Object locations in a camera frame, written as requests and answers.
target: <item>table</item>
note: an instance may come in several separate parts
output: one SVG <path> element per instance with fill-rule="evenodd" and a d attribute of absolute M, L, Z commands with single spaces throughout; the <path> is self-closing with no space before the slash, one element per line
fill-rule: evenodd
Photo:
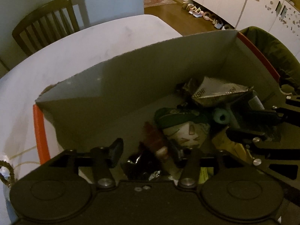
<path fill-rule="evenodd" d="M 39 166 L 32 106 L 44 88 L 114 56 L 153 43 L 180 37 L 152 15 L 117 19 L 71 34 L 34 53 L 0 79 L 0 153 L 10 158 L 18 179 Z M 59 145 L 53 126 L 45 120 L 49 151 Z M 11 213 L 0 184 L 0 224 Z"/>

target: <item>box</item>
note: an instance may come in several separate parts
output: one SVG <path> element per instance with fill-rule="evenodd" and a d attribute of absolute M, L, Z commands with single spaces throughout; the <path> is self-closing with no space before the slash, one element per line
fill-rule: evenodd
<path fill-rule="evenodd" d="M 156 43 L 101 62 L 46 89 L 36 100 L 34 124 L 41 163 L 49 154 L 44 119 L 55 128 L 59 149 L 88 152 L 123 138 L 121 162 L 143 140 L 145 121 L 157 109 L 183 100 L 175 85 L 191 77 L 220 78 L 254 90 L 266 109 L 284 103 L 279 75 L 240 32 L 213 31 Z M 112 172 L 122 175 L 118 166 Z"/>

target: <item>chair backrest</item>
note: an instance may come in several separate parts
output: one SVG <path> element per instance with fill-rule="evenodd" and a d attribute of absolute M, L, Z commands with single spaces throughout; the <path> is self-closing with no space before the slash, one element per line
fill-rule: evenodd
<path fill-rule="evenodd" d="M 67 10 L 73 29 L 63 9 Z M 59 13 L 63 26 L 55 14 L 56 11 Z M 14 28 L 12 36 L 25 54 L 30 56 L 43 47 L 77 31 L 79 31 L 79 26 L 71 0 L 53 0 L 23 18 Z"/>

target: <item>black plastic wrapper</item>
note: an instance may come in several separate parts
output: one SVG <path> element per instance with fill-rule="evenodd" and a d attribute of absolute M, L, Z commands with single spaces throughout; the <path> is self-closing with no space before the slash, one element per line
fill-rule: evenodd
<path fill-rule="evenodd" d="M 131 155 L 121 167 L 128 180 L 151 181 L 167 175 L 162 170 L 161 162 L 142 142 L 139 144 L 139 152 Z"/>

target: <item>doormat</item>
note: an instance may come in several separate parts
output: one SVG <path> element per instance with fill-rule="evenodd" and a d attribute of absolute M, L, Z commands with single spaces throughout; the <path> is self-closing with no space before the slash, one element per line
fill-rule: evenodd
<path fill-rule="evenodd" d="M 144 0 L 144 7 L 153 7 L 165 4 L 176 3 L 173 0 Z"/>

